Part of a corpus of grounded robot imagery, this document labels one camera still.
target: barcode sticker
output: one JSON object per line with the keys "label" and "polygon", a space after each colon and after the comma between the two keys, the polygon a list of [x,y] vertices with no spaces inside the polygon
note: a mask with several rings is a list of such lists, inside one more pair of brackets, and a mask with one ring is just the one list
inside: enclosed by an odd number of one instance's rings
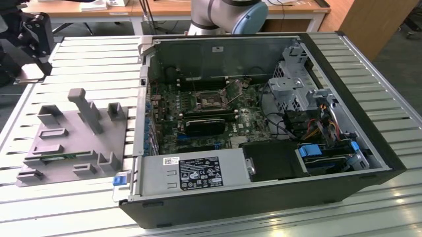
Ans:
{"label": "barcode sticker", "polygon": [[128,15],[128,12],[110,12],[110,15]]}
{"label": "barcode sticker", "polygon": [[178,157],[164,157],[162,165],[178,164]]}

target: wooden cabinet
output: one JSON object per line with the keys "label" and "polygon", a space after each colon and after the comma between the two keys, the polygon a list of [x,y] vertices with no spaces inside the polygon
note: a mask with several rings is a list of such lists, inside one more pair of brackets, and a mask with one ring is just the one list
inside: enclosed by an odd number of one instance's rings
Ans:
{"label": "wooden cabinet", "polygon": [[373,60],[417,0],[325,0],[331,12],[319,31],[343,31]]}

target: white label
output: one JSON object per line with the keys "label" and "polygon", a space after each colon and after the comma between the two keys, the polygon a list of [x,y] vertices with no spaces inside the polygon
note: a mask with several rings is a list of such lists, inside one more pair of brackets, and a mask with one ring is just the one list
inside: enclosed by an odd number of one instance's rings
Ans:
{"label": "white label", "polygon": [[128,15],[128,12],[110,12],[110,15]]}
{"label": "white label", "polygon": [[165,157],[162,158],[162,165],[178,164],[178,157]]}
{"label": "white label", "polygon": [[185,78],[186,81],[192,81],[192,80],[200,80],[201,77],[194,77],[194,78]]}
{"label": "white label", "polygon": [[216,52],[222,52],[224,51],[224,47],[218,46],[218,47],[212,47],[212,53]]}

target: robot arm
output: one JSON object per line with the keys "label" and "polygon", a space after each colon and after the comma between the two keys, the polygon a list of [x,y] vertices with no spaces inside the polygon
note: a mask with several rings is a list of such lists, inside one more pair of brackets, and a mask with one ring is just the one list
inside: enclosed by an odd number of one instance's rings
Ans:
{"label": "robot arm", "polygon": [[261,0],[194,0],[188,35],[253,34],[267,14]]}

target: motherboard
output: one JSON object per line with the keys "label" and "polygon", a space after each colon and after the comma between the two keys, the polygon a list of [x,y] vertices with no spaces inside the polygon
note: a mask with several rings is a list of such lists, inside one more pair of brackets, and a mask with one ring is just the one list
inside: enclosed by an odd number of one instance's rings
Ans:
{"label": "motherboard", "polygon": [[158,154],[237,148],[272,138],[251,79],[150,83]]}

